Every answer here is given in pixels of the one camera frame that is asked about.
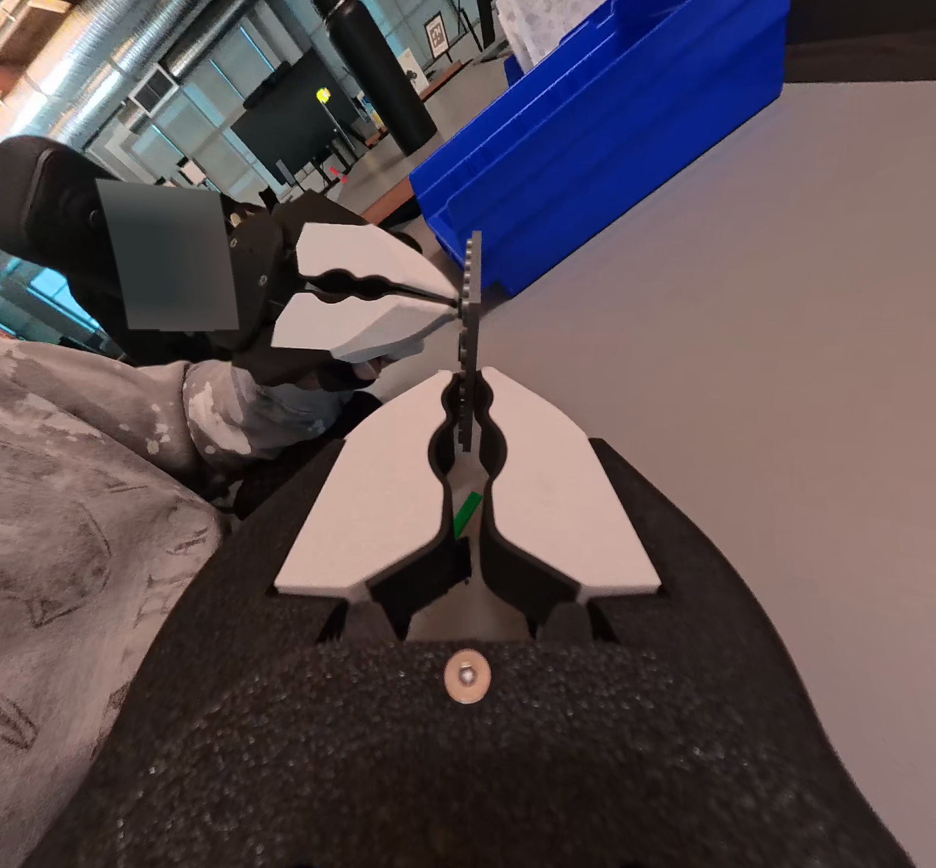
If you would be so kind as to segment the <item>silver ventilation duct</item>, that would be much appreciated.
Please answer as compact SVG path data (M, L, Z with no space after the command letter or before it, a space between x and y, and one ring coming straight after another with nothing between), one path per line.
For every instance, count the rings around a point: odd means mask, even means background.
M2 102L2 138L83 149L155 67L176 85L196 65L227 1L83 0Z

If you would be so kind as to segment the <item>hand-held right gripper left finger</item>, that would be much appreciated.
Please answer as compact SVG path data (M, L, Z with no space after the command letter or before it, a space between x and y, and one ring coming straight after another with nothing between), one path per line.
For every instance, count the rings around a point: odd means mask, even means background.
M448 421L450 385L440 370L347 435L274 580L279 594L368 599L436 538L445 495L429 445Z

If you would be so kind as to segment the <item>blue plastic bin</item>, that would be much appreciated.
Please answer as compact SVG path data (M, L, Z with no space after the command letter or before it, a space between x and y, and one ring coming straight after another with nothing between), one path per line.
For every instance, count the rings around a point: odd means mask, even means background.
M606 0L410 174L513 296L774 102L790 0Z

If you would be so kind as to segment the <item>ceiling air vent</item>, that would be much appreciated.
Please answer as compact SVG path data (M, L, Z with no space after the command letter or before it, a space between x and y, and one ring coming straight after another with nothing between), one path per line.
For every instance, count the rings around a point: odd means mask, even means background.
M154 65L128 95L147 117L154 117L180 89L179 83L159 64Z

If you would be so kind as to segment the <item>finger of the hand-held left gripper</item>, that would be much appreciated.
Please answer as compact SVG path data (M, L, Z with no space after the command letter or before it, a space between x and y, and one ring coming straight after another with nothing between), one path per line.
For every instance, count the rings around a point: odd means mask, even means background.
M318 350L358 364L422 352L426 338L458 317L459 298L392 292L374 299L324 301L311 291L289 300L273 327L272 347Z
M295 248L298 275L362 297L399 293L455 305L460 290L421 251L370 223L303 225Z

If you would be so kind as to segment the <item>person's left forearm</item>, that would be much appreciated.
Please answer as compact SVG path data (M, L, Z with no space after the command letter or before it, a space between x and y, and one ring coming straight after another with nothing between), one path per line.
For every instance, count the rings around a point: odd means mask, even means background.
M259 386L227 362L137 369L114 436L180 482L229 477L322 437L352 398L317 385Z

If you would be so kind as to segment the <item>black monitor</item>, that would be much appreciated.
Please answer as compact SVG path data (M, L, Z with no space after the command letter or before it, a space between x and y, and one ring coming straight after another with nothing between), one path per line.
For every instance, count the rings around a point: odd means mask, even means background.
M353 126L357 108L315 49L280 64L244 101L234 135L277 179L278 163L295 173Z

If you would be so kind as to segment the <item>black water bottle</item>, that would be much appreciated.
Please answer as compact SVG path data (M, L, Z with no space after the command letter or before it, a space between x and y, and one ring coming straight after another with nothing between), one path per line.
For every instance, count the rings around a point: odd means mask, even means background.
M360 0L312 0L331 43L406 157L438 128L388 42Z

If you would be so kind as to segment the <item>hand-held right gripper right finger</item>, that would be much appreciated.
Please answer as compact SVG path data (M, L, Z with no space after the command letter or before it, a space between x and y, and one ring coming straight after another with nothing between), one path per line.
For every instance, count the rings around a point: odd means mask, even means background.
M488 498L494 530L574 599L656 593L660 577L586 433L496 368L481 376L507 446Z

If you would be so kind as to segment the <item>grey lego baseplate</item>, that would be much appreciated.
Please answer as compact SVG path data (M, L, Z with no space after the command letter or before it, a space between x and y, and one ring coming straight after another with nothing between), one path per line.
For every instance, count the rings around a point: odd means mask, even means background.
M478 336L482 307L482 232L473 231L464 254L458 313L461 323L458 358L458 444L463 453L472 450L474 384L477 372Z

